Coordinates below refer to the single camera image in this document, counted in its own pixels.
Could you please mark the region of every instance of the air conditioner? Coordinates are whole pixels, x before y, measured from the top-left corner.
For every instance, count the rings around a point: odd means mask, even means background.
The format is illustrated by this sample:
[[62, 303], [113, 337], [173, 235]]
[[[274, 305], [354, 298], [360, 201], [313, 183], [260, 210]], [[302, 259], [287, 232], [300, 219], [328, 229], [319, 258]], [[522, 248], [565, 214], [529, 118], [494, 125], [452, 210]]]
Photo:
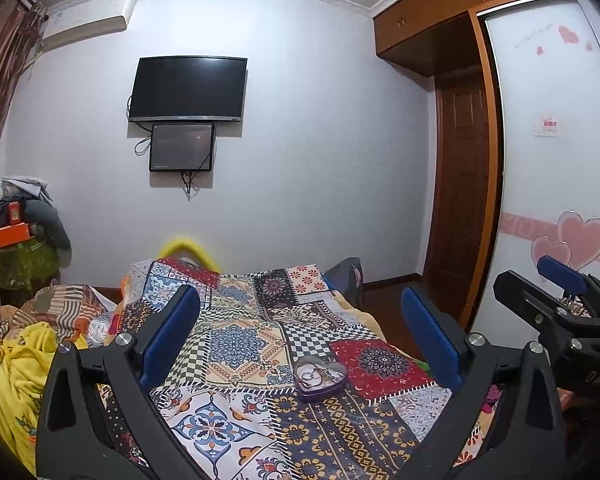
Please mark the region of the air conditioner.
[[51, 15], [42, 34], [42, 51], [94, 36], [126, 30], [136, 0], [89, 0]]

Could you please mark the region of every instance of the flat screen tv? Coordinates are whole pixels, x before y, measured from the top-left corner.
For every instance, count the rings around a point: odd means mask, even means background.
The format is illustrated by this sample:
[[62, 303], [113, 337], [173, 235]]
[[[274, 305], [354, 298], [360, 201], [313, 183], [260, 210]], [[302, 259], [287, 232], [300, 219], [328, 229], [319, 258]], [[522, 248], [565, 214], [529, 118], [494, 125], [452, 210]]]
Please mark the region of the flat screen tv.
[[243, 57], [142, 57], [129, 121], [241, 121]]
[[149, 171], [211, 171], [213, 151], [213, 124], [154, 124]]

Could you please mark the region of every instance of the metal screw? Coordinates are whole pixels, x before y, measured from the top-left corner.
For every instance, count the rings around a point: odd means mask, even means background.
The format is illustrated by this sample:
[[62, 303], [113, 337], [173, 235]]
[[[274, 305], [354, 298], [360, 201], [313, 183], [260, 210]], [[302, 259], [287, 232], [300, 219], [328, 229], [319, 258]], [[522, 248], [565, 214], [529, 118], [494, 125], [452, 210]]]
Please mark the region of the metal screw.
[[487, 342], [482, 334], [478, 334], [477, 332], [473, 332], [469, 334], [469, 344], [473, 346], [482, 346]]
[[61, 354], [66, 354], [69, 350], [71, 350], [71, 345], [72, 345], [71, 341], [69, 341], [68, 339], [65, 339], [58, 345], [58, 351]]
[[542, 352], [544, 352], [544, 347], [538, 341], [531, 341], [529, 343], [529, 349], [534, 354], [541, 354]]
[[122, 334], [118, 334], [116, 336], [116, 345], [119, 346], [126, 346], [129, 343], [131, 343], [131, 340], [133, 339], [133, 336], [127, 332], [124, 332]]

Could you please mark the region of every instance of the blue clamp pad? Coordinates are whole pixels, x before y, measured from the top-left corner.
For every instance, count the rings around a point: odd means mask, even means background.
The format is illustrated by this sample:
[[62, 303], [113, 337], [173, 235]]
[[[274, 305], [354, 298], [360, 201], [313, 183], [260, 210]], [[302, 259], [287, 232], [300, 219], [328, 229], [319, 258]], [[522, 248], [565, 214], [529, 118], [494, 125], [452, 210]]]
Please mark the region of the blue clamp pad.
[[538, 260], [538, 273], [563, 288], [568, 296], [585, 294], [587, 291], [587, 283], [577, 270], [551, 256], [543, 256]]
[[164, 384], [199, 315], [200, 297], [195, 288], [189, 287], [144, 352], [139, 380], [144, 391]]
[[430, 374], [443, 388], [457, 391], [463, 383], [460, 357], [445, 332], [411, 287], [402, 292], [401, 305], [402, 318], [429, 364]]

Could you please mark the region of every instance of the sliding wardrobe door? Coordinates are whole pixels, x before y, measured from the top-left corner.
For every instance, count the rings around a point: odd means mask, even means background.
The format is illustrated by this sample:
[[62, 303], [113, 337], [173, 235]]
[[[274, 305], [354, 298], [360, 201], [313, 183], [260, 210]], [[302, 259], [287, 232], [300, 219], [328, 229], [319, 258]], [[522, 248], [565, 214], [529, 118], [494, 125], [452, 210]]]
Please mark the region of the sliding wardrobe door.
[[496, 301], [493, 282], [538, 275], [548, 254], [600, 279], [600, 45], [577, 0], [538, 0], [484, 16], [500, 84], [502, 210], [473, 330], [523, 347], [538, 332]]

